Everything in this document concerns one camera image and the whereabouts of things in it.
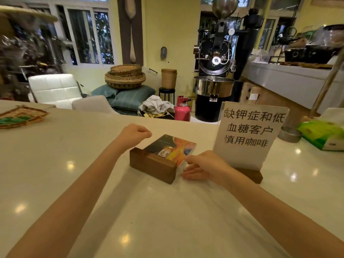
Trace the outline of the person's right hand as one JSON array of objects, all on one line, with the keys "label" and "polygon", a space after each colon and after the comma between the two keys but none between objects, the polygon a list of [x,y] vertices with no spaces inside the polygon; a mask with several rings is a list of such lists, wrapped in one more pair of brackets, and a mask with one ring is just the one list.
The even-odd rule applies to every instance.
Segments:
[{"label": "person's right hand", "polygon": [[199,155],[188,155],[184,160],[188,164],[184,170],[203,169],[209,174],[208,180],[222,187],[228,186],[228,174],[232,168],[213,151],[208,150]]}]

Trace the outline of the colourful printed card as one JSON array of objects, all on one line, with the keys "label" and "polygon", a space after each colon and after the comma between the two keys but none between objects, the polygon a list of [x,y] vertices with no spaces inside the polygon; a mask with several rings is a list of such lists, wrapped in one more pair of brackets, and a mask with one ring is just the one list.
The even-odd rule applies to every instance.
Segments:
[{"label": "colourful printed card", "polygon": [[164,134],[144,150],[175,162],[178,169],[183,164],[185,156],[190,155],[196,146],[194,142]]}]

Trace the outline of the person's right forearm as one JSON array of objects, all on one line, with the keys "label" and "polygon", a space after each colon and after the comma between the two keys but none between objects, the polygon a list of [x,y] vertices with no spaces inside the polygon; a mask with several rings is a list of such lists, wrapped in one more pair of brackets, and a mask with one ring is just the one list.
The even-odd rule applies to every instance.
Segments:
[{"label": "person's right forearm", "polygon": [[224,187],[293,258],[344,258],[344,242],[237,170],[221,168]]}]

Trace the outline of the grey crumpled cloth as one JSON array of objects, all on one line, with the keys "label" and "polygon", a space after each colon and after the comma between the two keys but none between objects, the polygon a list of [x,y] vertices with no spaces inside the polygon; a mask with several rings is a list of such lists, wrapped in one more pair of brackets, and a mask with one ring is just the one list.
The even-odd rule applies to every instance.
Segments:
[{"label": "grey crumpled cloth", "polygon": [[142,102],[139,109],[148,114],[160,114],[165,112],[175,112],[174,105],[169,101],[163,101],[159,96],[152,95]]}]

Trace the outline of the dark wooden block holder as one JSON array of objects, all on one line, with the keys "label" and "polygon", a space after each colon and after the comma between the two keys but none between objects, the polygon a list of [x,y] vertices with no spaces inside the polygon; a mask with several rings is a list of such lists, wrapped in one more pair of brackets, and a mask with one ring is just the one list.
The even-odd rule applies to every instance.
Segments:
[{"label": "dark wooden block holder", "polygon": [[177,163],[137,147],[130,150],[129,156],[130,167],[167,184],[174,182]]}]

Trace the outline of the blue striped cushion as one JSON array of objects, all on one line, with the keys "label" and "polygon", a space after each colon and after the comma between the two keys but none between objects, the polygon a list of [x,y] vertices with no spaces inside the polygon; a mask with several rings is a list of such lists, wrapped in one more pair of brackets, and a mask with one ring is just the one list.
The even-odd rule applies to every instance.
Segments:
[{"label": "blue striped cushion", "polygon": [[109,105],[118,110],[137,111],[142,102],[156,91],[149,86],[141,85],[135,89],[114,89],[108,85],[102,85],[91,91],[91,95],[104,96]]}]

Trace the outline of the stack of shallow woven baskets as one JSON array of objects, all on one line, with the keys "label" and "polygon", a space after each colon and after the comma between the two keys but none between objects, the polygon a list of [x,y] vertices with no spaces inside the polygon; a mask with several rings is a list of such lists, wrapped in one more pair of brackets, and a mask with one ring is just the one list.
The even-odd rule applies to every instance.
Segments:
[{"label": "stack of shallow woven baskets", "polygon": [[145,81],[146,75],[139,64],[116,65],[105,74],[105,83],[118,90],[139,88]]}]

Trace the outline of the white chair back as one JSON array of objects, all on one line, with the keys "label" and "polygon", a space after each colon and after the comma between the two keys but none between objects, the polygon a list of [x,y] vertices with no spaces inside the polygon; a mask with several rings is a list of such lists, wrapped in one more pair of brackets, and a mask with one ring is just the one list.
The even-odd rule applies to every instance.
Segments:
[{"label": "white chair back", "polygon": [[103,95],[90,96],[78,99],[71,104],[73,110],[100,112],[108,114],[118,114],[109,104],[108,100]]}]

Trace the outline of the white paper sign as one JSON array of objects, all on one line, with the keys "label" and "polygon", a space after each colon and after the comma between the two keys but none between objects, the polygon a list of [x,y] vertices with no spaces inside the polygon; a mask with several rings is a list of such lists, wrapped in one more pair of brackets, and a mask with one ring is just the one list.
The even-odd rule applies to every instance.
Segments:
[{"label": "white paper sign", "polygon": [[289,112],[287,107],[223,102],[213,151],[235,169],[259,171]]}]

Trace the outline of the white padded chair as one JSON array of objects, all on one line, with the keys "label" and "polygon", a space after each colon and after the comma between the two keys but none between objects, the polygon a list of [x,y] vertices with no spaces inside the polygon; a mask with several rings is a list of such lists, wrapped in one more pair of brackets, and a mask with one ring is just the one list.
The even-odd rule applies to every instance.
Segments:
[{"label": "white padded chair", "polygon": [[75,100],[82,99],[81,88],[72,74],[47,74],[28,77],[30,102],[51,104],[72,109]]}]

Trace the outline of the white framed window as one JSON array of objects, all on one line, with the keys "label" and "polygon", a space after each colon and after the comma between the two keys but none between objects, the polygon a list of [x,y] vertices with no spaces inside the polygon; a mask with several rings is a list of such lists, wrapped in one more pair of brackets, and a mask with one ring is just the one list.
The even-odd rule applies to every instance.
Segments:
[{"label": "white framed window", "polygon": [[109,10],[98,7],[56,5],[71,64],[114,65]]}]

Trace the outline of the green tissue packet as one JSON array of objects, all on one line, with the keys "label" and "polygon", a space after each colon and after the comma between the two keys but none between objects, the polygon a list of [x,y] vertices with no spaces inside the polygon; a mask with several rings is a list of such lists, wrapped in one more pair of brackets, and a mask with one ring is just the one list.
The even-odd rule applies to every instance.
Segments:
[{"label": "green tissue packet", "polygon": [[328,108],[297,127],[302,137],[322,151],[344,152],[344,108]]}]

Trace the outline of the dried plant arrangement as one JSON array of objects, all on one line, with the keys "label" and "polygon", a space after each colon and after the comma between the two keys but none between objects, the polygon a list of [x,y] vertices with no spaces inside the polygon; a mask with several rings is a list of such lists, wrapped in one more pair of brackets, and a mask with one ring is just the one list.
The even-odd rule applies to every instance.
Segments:
[{"label": "dried plant arrangement", "polygon": [[63,73],[62,53],[71,43],[53,34],[54,23],[0,13],[0,100],[28,102],[28,77]]}]

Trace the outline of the slanted wooden pole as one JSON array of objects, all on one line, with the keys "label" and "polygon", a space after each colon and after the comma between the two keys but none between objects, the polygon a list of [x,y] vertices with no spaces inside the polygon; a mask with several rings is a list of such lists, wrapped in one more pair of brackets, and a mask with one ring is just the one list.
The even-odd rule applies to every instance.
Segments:
[{"label": "slanted wooden pole", "polygon": [[323,102],[329,88],[331,87],[334,79],[336,78],[339,70],[342,67],[342,63],[344,62],[344,46],[342,47],[342,49],[340,50],[339,54],[338,54],[338,58],[336,60],[336,62],[334,63],[329,75],[327,76],[327,78],[325,79],[324,85],[320,90],[320,93],[318,94],[309,114],[308,114],[308,118],[314,118],[315,114],[317,113],[321,103]]}]

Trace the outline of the black countertop appliance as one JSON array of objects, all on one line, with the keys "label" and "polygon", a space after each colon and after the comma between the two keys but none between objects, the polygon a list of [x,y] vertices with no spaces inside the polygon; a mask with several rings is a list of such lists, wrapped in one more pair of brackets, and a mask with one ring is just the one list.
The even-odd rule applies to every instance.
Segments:
[{"label": "black countertop appliance", "polygon": [[285,62],[327,64],[333,56],[337,56],[341,47],[306,45],[304,48],[286,48]]}]

